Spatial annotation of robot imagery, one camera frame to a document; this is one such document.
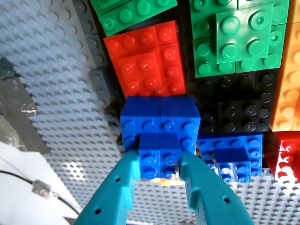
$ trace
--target yellow lego piece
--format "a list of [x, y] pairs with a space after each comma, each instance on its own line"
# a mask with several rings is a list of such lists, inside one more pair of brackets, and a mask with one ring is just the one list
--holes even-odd
[[300, 95], [300, 67], [281, 67], [273, 104], [272, 131], [292, 130]]
[[290, 0], [290, 9], [287, 22], [300, 23], [300, 0]]

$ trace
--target lego brick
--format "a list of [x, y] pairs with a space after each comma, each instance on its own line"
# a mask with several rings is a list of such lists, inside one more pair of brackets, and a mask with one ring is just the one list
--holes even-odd
[[215, 150], [218, 174], [225, 183], [251, 181], [250, 159], [245, 148]]
[[178, 165], [181, 156], [181, 146], [177, 134], [159, 134], [160, 165]]
[[167, 90], [160, 88], [158, 95], [180, 95], [186, 93], [181, 56], [178, 43], [159, 46], [162, 63], [162, 76], [165, 78]]
[[74, 8], [85, 35], [97, 34], [96, 24], [88, 0], [73, 0]]
[[217, 64], [213, 39], [203, 38], [193, 41], [196, 77], [235, 73], [235, 62]]
[[270, 122], [272, 131], [292, 129], [300, 91], [299, 72], [300, 67], [281, 67], [279, 70]]
[[255, 91], [262, 100], [257, 130], [259, 132], [268, 131], [269, 129], [278, 72], [279, 69], [260, 70], [256, 72]]
[[250, 96], [241, 96], [241, 99], [230, 97], [226, 98], [227, 101], [218, 102], [218, 125], [221, 132], [258, 131], [262, 101], [255, 92]]
[[139, 54], [120, 58], [114, 63], [125, 97], [159, 95], [165, 83], [160, 76], [160, 51], [157, 47], [141, 50]]
[[160, 154], [160, 134], [141, 134], [139, 143], [140, 165], [160, 165]]
[[280, 68], [285, 40], [285, 24], [272, 26], [268, 57], [236, 62], [236, 72]]
[[193, 40], [215, 35], [216, 13], [226, 10], [236, 10], [237, 0], [189, 0]]
[[103, 46], [99, 39], [99, 35], [95, 34], [86, 36], [86, 41], [96, 66], [107, 66], [107, 59], [103, 51]]
[[107, 36], [131, 27], [177, 5], [176, 0], [132, 0], [101, 16]]
[[125, 104], [120, 118], [125, 147], [137, 148], [141, 133], [159, 133], [159, 105]]
[[182, 150], [195, 152], [200, 116], [196, 106], [161, 105], [160, 132], [177, 133]]
[[261, 4], [274, 4], [272, 25], [279, 25], [287, 22], [289, 0], [238, 0], [239, 9]]
[[217, 14], [217, 63], [268, 56], [273, 4]]
[[300, 2], [299, 0], [290, 0], [290, 9], [288, 16], [288, 23], [300, 23]]
[[114, 98], [113, 87], [108, 79], [109, 75], [109, 71], [104, 67], [89, 72], [90, 81], [99, 100], [112, 100]]
[[129, 0], [90, 0], [98, 16], [102, 16], [114, 10], [128, 1]]

